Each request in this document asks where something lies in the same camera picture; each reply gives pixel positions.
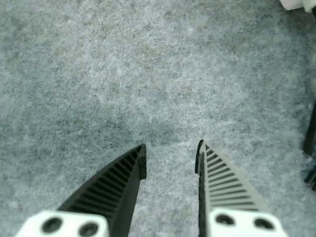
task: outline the floor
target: floor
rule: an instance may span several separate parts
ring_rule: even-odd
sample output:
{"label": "floor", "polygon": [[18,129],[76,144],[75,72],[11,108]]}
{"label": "floor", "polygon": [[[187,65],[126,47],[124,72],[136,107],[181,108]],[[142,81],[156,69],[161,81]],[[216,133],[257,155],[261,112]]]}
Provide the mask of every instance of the floor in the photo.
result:
{"label": "floor", "polygon": [[140,143],[148,177],[130,236],[197,236],[203,138],[290,237],[314,237],[301,147],[315,41],[313,16],[277,0],[2,0],[3,236]]}

